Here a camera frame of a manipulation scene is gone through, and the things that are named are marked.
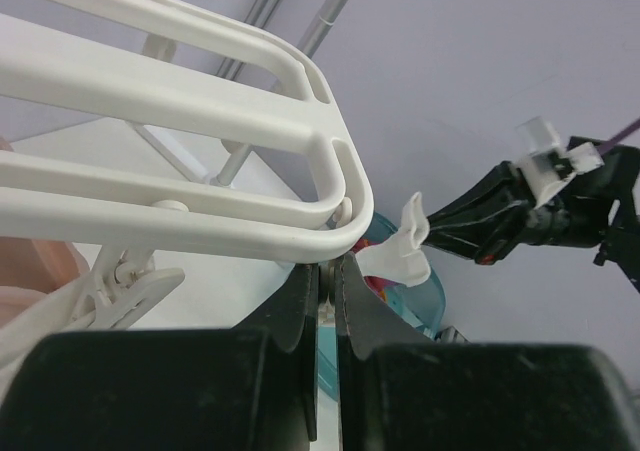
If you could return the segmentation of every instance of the blue plastic bowl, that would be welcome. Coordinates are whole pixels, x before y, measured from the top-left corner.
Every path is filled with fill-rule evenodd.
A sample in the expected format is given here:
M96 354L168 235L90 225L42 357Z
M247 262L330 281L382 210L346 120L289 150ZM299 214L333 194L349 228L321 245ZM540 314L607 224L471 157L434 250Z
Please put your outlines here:
M391 221L374 213L371 225L364 237L381 243L398 230ZM444 288L434 270L428 281L413 288L403 285L386 288L387 304L399 316L433 338L440 328L446 300ZM336 401L338 400L338 362L336 329L333 326L318 327L318 386Z

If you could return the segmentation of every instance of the white dish rack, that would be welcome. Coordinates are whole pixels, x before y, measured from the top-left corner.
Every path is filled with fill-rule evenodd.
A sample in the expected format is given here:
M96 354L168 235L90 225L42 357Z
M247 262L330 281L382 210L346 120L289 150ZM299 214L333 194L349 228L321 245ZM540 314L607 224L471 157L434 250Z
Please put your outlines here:
M0 15L0 95L305 156L318 201L0 151L0 235L95 243L89 274L0 330L0 375L43 336L125 328L182 281L155 249L288 262L349 250L373 196L320 70L281 39L178 0L51 0L149 33L143 55ZM281 94L171 64L186 43L260 66ZM336 215L336 229L321 229Z

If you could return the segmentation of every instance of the wall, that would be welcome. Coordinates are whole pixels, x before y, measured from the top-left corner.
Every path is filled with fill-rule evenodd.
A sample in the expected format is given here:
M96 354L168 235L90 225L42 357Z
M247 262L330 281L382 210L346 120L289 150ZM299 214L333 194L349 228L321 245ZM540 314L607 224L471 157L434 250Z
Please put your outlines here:
M283 3L269 30L304 29L295 6ZM434 212L523 154L514 128L530 118L565 139L606 138L636 119L640 1L351 0L315 60L377 210L397 220L414 191ZM313 199L297 167L269 163ZM447 289L445 319L470 339L592 344L640 386L640 296L615 265L592 265L593 250L522 247L489 268L427 253Z
M243 20L255 0L184 1ZM142 49L146 37L141 31L45 0L0 0L0 13L133 52ZM220 61L218 56L185 45L179 46L174 59L176 64L209 73L217 71ZM95 119L85 113L4 97L0 97L0 115L0 135L10 141Z

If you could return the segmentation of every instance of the metal pipe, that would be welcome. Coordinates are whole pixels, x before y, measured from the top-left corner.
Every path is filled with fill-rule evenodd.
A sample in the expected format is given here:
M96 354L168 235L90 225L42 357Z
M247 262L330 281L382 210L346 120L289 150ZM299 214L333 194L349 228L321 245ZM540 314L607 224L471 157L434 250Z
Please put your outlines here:
M320 7L320 11L318 11L318 14L316 14L316 17L313 19L305 33L302 35L302 39L298 43L298 49L300 51L310 58L313 57L322 41L324 41L324 38L326 38L329 31L331 31L333 24L342 11L342 8L344 8L344 5L347 4L347 1L349 0L324 1ZM242 67L240 67L233 75L233 78L230 79L235 80L241 69ZM243 144L237 151L233 152L222 168L222 171L220 171L220 174L218 174L216 178L217 184L229 186L236 174L238 174L238 171L244 162L249 157L249 154L251 154L251 146L247 144Z
M256 0L244 22L257 28L264 28L269 23L269 20L281 1L282 0ZM235 81L243 67L244 63L241 61L224 58L222 64L220 64L220 68L218 68L216 76Z

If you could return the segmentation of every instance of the purple cable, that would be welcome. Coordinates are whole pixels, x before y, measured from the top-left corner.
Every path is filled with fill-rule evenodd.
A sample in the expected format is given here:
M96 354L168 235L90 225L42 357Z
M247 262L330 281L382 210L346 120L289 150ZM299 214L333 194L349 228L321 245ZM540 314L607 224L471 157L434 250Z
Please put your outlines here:
M605 155L606 153L611 151L616 145L620 144L622 141L627 139L633 133L638 131L638 129L640 129L640 118L636 119L633 123L631 123L629 126L624 128L622 131L616 134L613 138L611 138L608 141L605 141L600 146L598 146L597 147L598 153L600 154L600 156Z

